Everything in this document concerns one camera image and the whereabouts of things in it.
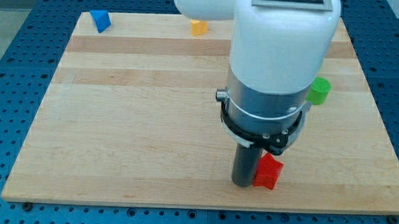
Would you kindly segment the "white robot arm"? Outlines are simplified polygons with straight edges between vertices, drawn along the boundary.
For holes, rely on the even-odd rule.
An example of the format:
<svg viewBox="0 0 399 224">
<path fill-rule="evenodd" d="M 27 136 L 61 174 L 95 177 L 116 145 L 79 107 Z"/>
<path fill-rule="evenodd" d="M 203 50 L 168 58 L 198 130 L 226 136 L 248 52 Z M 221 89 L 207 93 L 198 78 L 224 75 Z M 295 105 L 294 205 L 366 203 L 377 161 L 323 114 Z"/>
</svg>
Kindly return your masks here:
<svg viewBox="0 0 399 224">
<path fill-rule="evenodd" d="M 173 0 L 194 20 L 234 23 L 226 87 L 216 92 L 238 144 L 282 154 L 299 136 L 340 0 Z"/>
</svg>

